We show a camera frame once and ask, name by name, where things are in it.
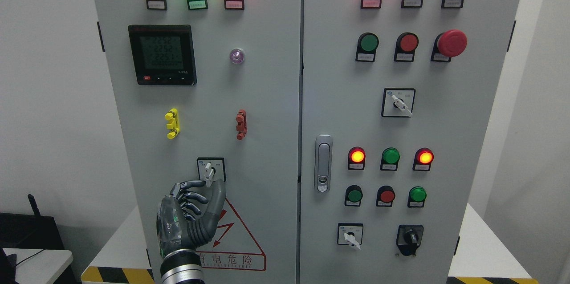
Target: yellow terminal block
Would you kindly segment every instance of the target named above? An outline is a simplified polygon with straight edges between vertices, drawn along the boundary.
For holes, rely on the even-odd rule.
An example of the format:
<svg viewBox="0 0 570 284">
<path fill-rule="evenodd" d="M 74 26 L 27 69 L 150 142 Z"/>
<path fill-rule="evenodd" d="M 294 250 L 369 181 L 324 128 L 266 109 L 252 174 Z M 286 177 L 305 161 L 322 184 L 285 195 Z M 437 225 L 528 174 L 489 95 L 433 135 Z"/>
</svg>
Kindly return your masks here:
<svg viewBox="0 0 570 284">
<path fill-rule="evenodd" d="M 172 108 L 170 111 L 164 115 L 164 119 L 167 122 L 167 130 L 170 132 L 167 134 L 168 139 L 174 139 L 180 133 L 180 123 L 178 120 L 178 110 L 176 108 Z"/>
</svg>

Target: white table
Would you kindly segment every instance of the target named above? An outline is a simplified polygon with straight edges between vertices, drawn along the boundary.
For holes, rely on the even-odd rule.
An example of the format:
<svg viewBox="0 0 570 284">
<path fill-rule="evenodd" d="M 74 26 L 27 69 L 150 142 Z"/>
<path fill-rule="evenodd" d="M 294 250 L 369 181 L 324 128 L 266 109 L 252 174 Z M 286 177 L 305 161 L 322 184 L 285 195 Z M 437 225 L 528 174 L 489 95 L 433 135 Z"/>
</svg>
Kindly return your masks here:
<svg viewBox="0 0 570 284">
<path fill-rule="evenodd" d="M 460 236 L 448 276 L 531 278 L 471 205 L 466 207 Z M 133 209 L 90 266 L 150 268 L 138 207 Z"/>
<path fill-rule="evenodd" d="M 4 249 L 6 255 L 16 253 L 16 263 L 39 252 L 39 249 Z M 71 251 L 45 250 L 16 267 L 16 282 L 52 284 L 73 261 Z"/>
</svg>

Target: robotic hand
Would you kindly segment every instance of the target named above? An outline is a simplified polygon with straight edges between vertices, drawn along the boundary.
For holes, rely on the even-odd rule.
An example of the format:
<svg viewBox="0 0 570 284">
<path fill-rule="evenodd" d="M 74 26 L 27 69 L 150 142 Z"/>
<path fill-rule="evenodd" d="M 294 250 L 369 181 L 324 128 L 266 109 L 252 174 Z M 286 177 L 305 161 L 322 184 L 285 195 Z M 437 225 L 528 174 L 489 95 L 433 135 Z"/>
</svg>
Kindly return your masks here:
<svg viewBox="0 0 570 284">
<path fill-rule="evenodd" d="M 202 180 L 176 183 L 162 200 L 156 219 L 163 257 L 160 266 L 162 284 L 204 284 L 200 256 L 195 250 L 210 242 L 216 233 L 226 199 L 226 184 L 223 180 L 212 182 L 209 201 L 203 195 L 189 191 L 192 187 L 204 185 L 206 181 Z M 204 214 L 192 200 L 208 204 Z"/>
</svg>

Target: gray metal panel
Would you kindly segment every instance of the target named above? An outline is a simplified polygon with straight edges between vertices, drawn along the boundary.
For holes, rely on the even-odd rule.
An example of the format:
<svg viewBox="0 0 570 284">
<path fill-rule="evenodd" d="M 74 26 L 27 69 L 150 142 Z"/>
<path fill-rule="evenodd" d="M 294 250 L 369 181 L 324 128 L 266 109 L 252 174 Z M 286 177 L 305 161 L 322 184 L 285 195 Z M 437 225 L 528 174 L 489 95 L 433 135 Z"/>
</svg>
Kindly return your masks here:
<svg viewBox="0 0 570 284">
<path fill-rule="evenodd" d="M 207 10 L 189 12 L 186 0 L 167 0 L 163 12 L 147 10 L 145 0 L 95 0 L 156 279 L 157 205 L 175 182 L 197 179 L 197 157 L 217 156 L 226 159 L 228 200 L 267 255 L 267 269 L 205 269 L 207 281 L 295 280 L 301 0 L 245 1 L 243 11 L 208 0 Z M 137 85 L 129 24 L 190 24 L 197 85 Z M 242 65 L 228 59 L 236 47 L 245 51 Z M 167 139 L 163 118 L 171 107 L 178 108 L 181 121 L 175 140 Z M 248 114 L 242 141 L 236 140 L 240 108 Z M 224 239 L 240 247 L 232 232 Z"/>
<path fill-rule="evenodd" d="M 301 183 L 301 283 L 444 283 L 460 230 L 518 0 L 465 0 L 462 9 L 400 8 L 383 0 L 361 10 L 359 0 L 305 0 L 303 155 Z M 457 28 L 468 47 L 451 63 L 430 61 L 438 34 Z M 379 36 L 375 63 L 354 53 L 363 32 Z M 395 63 L 399 34 L 419 36 L 413 63 Z M 383 89 L 416 89 L 412 118 L 380 116 Z M 330 190 L 312 181 L 314 138 L 330 134 Z M 348 150 L 361 146 L 365 170 L 347 170 Z M 401 153 L 396 172 L 380 171 L 388 147 Z M 430 172 L 411 170 L 416 150 L 435 154 Z M 345 207 L 346 187 L 362 187 L 361 207 Z M 390 185 L 393 207 L 376 207 L 376 191 Z M 425 207 L 408 208 L 408 191 L 425 187 Z M 336 245 L 337 223 L 363 223 L 362 250 Z M 425 231 L 416 257 L 397 256 L 398 225 Z"/>
</svg>

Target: yellow and black hazard stripe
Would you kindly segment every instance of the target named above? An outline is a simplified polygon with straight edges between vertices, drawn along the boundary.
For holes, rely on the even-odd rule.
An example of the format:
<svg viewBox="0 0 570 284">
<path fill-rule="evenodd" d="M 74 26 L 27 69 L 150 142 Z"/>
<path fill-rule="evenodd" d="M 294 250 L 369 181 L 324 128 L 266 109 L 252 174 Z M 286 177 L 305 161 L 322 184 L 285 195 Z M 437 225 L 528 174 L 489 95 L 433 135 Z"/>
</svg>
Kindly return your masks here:
<svg viewBox="0 0 570 284">
<path fill-rule="evenodd" d="M 533 278 L 448 277 L 446 284 L 539 284 Z"/>
<path fill-rule="evenodd" d="M 147 268 L 104 268 L 90 266 L 81 275 L 83 282 L 155 284 L 152 270 Z"/>
</svg>

